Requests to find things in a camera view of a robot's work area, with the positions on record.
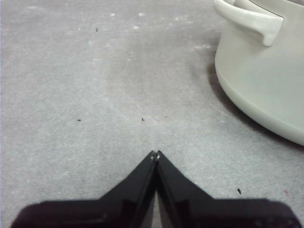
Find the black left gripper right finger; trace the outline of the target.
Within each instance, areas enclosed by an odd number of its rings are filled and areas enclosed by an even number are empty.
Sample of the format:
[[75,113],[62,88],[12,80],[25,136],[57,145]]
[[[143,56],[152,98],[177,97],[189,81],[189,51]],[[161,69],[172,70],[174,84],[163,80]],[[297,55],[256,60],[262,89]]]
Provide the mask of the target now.
[[156,153],[157,192],[175,228],[296,228],[286,204],[268,199],[215,199]]

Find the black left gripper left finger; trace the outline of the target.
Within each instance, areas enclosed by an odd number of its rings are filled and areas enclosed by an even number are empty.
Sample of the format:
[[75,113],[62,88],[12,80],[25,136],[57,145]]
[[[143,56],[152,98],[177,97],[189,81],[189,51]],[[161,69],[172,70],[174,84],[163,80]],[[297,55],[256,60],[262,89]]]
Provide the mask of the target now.
[[23,208],[13,228],[139,228],[154,201],[157,152],[99,199],[44,201]]

